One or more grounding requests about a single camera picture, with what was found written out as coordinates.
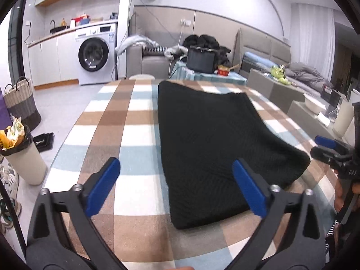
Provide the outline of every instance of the white curtain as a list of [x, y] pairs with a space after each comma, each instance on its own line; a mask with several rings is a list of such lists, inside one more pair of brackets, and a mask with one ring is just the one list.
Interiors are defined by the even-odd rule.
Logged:
[[330, 8], [307, 4], [291, 7], [291, 61], [316, 68], [331, 80], [335, 55], [335, 21]]

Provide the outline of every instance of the washing machine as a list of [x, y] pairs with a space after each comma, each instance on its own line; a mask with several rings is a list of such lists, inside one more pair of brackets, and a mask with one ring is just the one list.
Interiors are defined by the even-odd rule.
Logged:
[[79, 84], [107, 83], [117, 80], [116, 23], [88, 26], [75, 31]]

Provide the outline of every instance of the folded black garment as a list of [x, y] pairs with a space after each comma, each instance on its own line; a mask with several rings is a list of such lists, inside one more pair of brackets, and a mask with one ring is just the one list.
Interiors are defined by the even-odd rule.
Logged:
[[266, 127], [245, 93], [210, 94], [163, 81], [158, 118], [170, 215], [177, 229], [249, 209], [232, 174], [238, 158], [282, 188], [310, 164], [305, 152]]

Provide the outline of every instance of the blue gripper pad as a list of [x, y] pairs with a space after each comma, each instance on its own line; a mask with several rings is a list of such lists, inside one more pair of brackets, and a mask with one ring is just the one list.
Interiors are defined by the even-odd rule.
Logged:
[[100, 212], [111, 188], [120, 175], [120, 162], [114, 159], [107, 167], [101, 178], [97, 181], [91, 193], [88, 196], [88, 203], [86, 206], [85, 214], [91, 217]]
[[264, 218], [268, 213], [266, 197], [239, 160], [233, 163], [233, 175], [251, 211]]
[[332, 139], [328, 139], [328, 138], [324, 138], [321, 136], [316, 136], [315, 137], [315, 143], [320, 145], [320, 146], [324, 146], [330, 149], [335, 149], [336, 147], [336, 142]]

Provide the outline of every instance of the white bowl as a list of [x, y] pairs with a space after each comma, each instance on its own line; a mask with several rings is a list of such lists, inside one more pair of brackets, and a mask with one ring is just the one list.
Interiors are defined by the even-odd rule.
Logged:
[[309, 94], [304, 94], [305, 96], [305, 105], [311, 110], [314, 114], [318, 115], [320, 112], [326, 111], [326, 106], [318, 101], [316, 98], [312, 97]]

